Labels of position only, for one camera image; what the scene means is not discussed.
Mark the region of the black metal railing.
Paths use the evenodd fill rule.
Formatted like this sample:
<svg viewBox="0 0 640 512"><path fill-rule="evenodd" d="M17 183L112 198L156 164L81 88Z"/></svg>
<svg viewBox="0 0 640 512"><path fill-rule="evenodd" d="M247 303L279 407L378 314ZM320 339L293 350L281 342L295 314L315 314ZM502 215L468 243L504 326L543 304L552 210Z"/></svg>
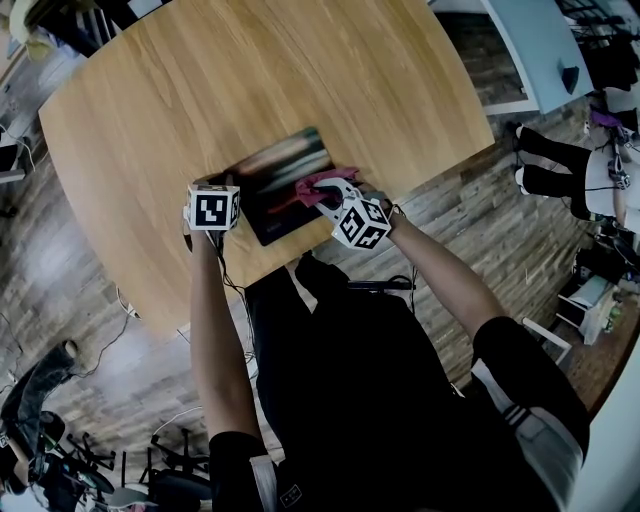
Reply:
<svg viewBox="0 0 640 512"><path fill-rule="evenodd" d="M585 48L639 43L640 28L632 20L609 13L599 0L555 0L576 42Z"/></svg>

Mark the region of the small black object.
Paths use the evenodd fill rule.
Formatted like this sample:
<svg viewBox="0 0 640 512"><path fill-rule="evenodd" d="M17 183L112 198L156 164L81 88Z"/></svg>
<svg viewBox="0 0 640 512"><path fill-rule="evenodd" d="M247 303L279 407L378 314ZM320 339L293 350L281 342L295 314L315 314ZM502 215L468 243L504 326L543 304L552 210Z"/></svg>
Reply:
<svg viewBox="0 0 640 512"><path fill-rule="evenodd" d="M572 95L580 78L580 68L578 66L566 66L564 62L560 60L558 62L558 72L566 92Z"/></svg>

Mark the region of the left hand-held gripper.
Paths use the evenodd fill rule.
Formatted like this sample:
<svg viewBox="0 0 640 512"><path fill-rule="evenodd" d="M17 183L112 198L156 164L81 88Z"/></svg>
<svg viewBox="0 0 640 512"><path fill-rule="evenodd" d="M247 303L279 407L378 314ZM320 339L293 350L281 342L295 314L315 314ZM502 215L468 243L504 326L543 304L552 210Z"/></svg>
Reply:
<svg viewBox="0 0 640 512"><path fill-rule="evenodd" d="M187 189L183 218L191 231L229 231L240 216L240 187L230 174L210 175Z"/></svg>

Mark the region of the pink cloth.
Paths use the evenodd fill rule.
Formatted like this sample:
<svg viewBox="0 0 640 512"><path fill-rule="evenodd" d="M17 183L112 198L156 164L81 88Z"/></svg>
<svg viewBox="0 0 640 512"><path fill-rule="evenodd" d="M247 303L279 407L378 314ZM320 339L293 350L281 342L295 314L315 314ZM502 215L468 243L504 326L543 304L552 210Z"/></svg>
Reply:
<svg viewBox="0 0 640 512"><path fill-rule="evenodd" d="M332 178L352 180L357 172L358 169L355 167L342 167L306 176L295 183L297 198L307 208L313 207L325 199L340 198L340 192L322 192L316 188L316 184L319 181Z"/></svg>

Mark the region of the person's right forearm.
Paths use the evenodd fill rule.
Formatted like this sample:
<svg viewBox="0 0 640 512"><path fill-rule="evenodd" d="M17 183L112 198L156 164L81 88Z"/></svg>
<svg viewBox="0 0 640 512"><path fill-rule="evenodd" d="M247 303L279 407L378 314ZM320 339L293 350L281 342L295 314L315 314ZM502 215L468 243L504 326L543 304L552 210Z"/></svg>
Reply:
<svg viewBox="0 0 640 512"><path fill-rule="evenodd" d="M390 223L390 240L471 339L489 320L506 315L493 292L454 253L401 214L392 213Z"/></svg>

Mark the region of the white low shelf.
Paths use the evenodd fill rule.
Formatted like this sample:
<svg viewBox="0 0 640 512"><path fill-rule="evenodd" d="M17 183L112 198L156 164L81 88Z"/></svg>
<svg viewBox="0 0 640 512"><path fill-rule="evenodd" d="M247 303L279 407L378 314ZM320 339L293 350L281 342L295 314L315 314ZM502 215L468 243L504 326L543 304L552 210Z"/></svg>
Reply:
<svg viewBox="0 0 640 512"><path fill-rule="evenodd" d="M618 291L616 285L597 275L584 283L573 279L558 293L556 316L575 327L583 343L592 346L609 323Z"/></svg>

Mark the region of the person's left forearm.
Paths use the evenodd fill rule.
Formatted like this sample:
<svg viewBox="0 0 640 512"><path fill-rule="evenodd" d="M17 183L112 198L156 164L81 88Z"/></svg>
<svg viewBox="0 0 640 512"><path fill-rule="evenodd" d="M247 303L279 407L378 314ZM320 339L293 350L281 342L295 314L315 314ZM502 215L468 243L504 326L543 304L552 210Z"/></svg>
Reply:
<svg viewBox="0 0 640 512"><path fill-rule="evenodd" d="M192 234L191 369L208 435L241 432L261 439L244 351L233 322L217 251Z"/></svg>

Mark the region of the wooden table with white legs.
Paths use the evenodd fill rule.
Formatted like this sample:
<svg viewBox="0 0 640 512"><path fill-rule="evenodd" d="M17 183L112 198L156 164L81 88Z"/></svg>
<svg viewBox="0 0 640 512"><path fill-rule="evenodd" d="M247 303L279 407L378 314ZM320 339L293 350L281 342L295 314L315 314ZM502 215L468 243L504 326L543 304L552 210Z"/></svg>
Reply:
<svg viewBox="0 0 640 512"><path fill-rule="evenodd" d="M172 0L39 112L91 247L149 330L189 322L188 186L304 128L393 199L492 145L426 0Z"/></svg>

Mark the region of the person's right hand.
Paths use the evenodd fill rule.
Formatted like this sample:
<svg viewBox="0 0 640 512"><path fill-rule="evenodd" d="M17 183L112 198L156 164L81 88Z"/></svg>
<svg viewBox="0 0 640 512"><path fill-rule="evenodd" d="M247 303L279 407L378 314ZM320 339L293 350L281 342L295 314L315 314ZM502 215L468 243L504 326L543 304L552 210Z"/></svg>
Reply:
<svg viewBox="0 0 640 512"><path fill-rule="evenodd" d="M389 200L389 198L383 191L376 189L375 187L373 187L372 185L366 182L360 182L357 185L357 188L364 199L368 201L377 200L380 204L382 211L384 212L387 218L389 218L392 215L393 203Z"/></svg>

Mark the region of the black chair base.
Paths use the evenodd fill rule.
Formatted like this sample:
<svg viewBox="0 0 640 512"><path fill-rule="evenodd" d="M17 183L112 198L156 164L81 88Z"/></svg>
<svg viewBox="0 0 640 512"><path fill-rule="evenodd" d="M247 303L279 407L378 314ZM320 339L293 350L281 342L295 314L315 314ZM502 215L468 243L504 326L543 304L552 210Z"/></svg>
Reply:
<svg viewBox="0 0 640 512"><path fill-rule="evenodd" d="M209 471L209 456L191 451L192 435L181 427L178 434L164 441L163 428L158 428L150 438L146 450L145 466L140 483L151 484L160 473L175 477L202 480Z"/></svg>

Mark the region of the person's black clothing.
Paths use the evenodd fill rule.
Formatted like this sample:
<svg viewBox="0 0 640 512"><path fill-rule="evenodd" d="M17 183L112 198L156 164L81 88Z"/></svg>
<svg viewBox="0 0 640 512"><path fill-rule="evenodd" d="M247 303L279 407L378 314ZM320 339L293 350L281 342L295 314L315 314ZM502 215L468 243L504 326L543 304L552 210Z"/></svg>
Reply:
<svg viewBox="0 0 640 512"><path fill-rule="evenodd" d="M562 512L589 417L536 340L485 322L464 397L402 298L346 284L305 256L245 293L278 512Z"/></svg>

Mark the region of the white power strip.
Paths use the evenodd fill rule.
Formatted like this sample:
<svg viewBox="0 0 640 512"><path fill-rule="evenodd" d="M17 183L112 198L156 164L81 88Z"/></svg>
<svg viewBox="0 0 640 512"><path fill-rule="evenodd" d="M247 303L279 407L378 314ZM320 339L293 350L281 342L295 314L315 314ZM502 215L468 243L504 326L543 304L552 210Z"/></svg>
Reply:
<svg viewBox="0 0 640 512"><path fill-rule="evenodd" d="M139 315L137 310L133 307L133 305L123 297L119 287L116 288L116 294L117 294L117 299L120 303L120 306L125 311L127 316L140 320L141 316Z"/></svg>

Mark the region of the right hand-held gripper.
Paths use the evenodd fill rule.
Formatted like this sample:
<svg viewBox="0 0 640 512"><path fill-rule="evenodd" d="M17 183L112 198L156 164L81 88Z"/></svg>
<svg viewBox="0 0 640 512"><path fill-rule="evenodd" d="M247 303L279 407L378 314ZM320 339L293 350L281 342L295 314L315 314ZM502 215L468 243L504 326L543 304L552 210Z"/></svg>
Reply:
<svg viewBox="0 0 640 512"><path fill-rule="evenodd" d="M312 190L342 203L319 203L319 211L336 221L332 236L351 249L374 249L391 231L391 224L378 198L358 196L358 188L344 178L326 178L312 185Z"/></svg>

